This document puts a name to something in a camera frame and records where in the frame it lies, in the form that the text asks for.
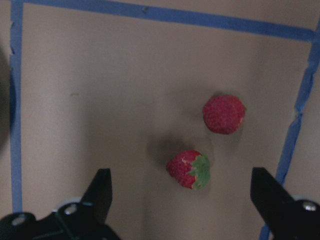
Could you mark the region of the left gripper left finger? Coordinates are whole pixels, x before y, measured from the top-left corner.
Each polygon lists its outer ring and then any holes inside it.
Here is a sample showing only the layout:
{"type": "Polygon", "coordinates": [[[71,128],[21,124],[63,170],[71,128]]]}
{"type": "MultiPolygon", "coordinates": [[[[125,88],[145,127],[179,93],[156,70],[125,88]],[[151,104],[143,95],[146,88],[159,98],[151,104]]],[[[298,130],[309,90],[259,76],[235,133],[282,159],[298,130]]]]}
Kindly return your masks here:
{"type": "Polygon", "coordinates": [[[99,169],[80,199],[60,203],[53,211],[64,217],[104,224],[112,203],[112,176],[109,168],[99,169]]]}

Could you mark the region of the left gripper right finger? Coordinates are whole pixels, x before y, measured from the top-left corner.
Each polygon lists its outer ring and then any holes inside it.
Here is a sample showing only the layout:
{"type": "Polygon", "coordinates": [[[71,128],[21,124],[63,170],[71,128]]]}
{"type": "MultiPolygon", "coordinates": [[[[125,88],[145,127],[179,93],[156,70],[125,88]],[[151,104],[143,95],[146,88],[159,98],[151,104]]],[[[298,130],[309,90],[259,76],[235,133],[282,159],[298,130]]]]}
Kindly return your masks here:
{"type": "Polygon", "coordinates": [[[320,205],[292,197],[263,167],[252,169],[250,199],[274,240],[320,238],[320,205]]]}

